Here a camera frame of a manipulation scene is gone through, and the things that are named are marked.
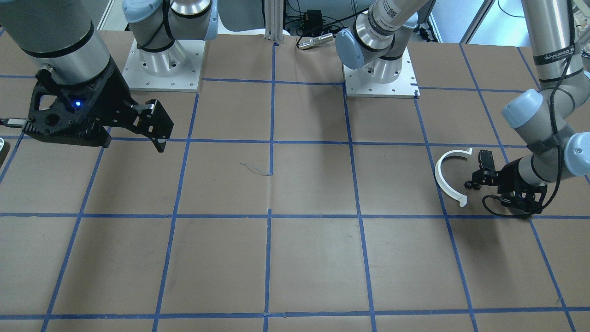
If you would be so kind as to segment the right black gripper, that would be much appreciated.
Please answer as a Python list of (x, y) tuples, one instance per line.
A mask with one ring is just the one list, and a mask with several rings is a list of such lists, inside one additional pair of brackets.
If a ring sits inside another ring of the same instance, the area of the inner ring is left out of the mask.
[(42, 142), (107, 148), (106, 126), (113, 126), (149, 138), (158, 153), (164, 152), (173, 120), (156, 99), (136, 104), (114, 59), (80, 84), (57, 84), (57, 70), (48, 64), (35, 77), (24, 134)]

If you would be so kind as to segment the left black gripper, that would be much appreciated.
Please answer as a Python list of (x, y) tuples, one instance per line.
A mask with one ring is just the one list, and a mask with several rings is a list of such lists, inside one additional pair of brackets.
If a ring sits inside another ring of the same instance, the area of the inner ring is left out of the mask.
[(506, 164), (499, 172), (480, 168), (472, 173), (470, 187), (499, 186), (500, 204), (524, 213), (540, 213), (547, 194), (544, 183), (529, 184), (519, 173), (517, 161)]

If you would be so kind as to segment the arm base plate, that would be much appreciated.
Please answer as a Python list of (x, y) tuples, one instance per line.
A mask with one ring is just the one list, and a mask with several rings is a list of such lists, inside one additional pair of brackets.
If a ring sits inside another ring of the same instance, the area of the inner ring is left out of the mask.
[(132, 91), (198, 92), (206, 46), (201, 40), (176, 40), (168, 50), (152, 53), (134, 41), (121, 72)]
[(396, 60), (376, 59), (360, 69), (342, 66), (348, 97), (415, 98), (421, 93), (409, 50)]

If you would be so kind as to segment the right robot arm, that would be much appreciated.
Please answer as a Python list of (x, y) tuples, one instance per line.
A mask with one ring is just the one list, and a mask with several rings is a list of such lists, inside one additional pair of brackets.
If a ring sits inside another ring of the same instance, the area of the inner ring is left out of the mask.
[(218, 34), (216, 0), (125, 0), (134, 44), (119, 69), (79, 0), (3, 0), (1, 25), (36, 64), (25, 119), (6, 127), (41, 142), (104, 147), (107, 127), (150, 139), (162, 153), (174, 123), (160, 101), (131, 90), (198, 89), (204, 45)]

